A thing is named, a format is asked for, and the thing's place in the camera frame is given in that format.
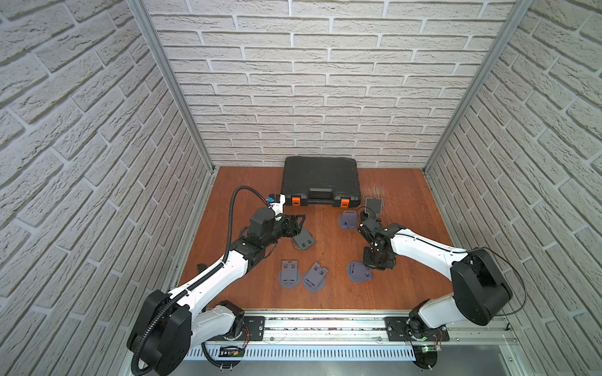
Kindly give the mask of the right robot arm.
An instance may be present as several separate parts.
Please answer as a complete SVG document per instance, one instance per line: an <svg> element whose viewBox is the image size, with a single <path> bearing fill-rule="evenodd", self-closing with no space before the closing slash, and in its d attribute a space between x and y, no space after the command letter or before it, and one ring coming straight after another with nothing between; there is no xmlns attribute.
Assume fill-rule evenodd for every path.
<svg viewBox="0 0 602 376"><path fill-rule="evenodd" d="M368 242L363 259L368 268L392 269L396 258L403 256L451 281L452 293L428 299L409 314L406 327L416 339L457 321L485 326L514 297L486 248L454 248L396 223L383 227L374 219L366 219L357 231Z"/></svg>

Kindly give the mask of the black phone stand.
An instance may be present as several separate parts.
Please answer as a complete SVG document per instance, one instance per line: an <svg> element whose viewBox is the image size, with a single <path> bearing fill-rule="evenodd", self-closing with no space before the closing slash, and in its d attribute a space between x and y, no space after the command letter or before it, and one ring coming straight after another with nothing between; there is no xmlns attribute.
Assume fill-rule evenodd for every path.
<svg viewBox="0 0 602 376"><path fill-rule="evenodd" d="M367 197L364 210L368 218L379 220L379 217L383 212L383 200L380 198Z"/></svg>

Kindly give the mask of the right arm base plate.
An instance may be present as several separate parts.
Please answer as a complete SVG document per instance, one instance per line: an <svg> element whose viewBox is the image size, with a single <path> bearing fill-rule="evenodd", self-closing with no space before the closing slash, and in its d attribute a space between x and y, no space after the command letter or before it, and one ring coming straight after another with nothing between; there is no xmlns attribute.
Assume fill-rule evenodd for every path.
<svg viewBox="0 0 602 376"><path fill-rule="evenodd" d="M384 318L387 337L390 342L448 342L447 327L429 328L418 318L407 316L386 316Z"/></svg>

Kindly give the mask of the purple-grey phone stand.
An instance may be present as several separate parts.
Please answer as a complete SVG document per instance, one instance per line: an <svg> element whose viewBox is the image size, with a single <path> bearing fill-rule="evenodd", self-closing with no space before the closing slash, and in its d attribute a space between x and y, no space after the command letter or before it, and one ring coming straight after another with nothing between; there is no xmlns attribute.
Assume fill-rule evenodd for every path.
<svg viewBox="0 0 602 376"><path fill-rule="evenodd" d="M343 230L357 230L359 217L356 211L344 211L337 219L338 226Z"/></svg>

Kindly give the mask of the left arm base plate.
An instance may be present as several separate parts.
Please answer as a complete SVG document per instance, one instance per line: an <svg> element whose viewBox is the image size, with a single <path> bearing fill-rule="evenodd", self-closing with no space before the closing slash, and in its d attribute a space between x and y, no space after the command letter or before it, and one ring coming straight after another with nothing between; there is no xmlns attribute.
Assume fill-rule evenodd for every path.
<svg viewBox="0 0 602 376"><path fill-rule="evenodd" d="M265 316L245 316L241 322L240 332L236 336L232 334L217 335L210 338L210 341L243 342L249 340L251 342L261 342L263 341L265 328Z"/></svg>

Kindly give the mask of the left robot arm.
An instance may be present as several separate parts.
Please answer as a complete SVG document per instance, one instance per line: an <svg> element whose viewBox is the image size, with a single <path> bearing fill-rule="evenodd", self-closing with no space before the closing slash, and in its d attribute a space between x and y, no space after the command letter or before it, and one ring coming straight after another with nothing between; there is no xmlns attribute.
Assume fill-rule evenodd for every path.
<svg viewBox="0 0 602 376"><path fill-rule="evenodd" d="M266 251L282 238L294 238L304 227L304 215L284 215L260 208L249 228L231 242L224 256L195 278L168 292L153 291L144 300L127 341L133 354L130 371L168 375L183 361L192 346L218 335L237 336L242 309L222 302L207 305L266 257Z"/></svg>

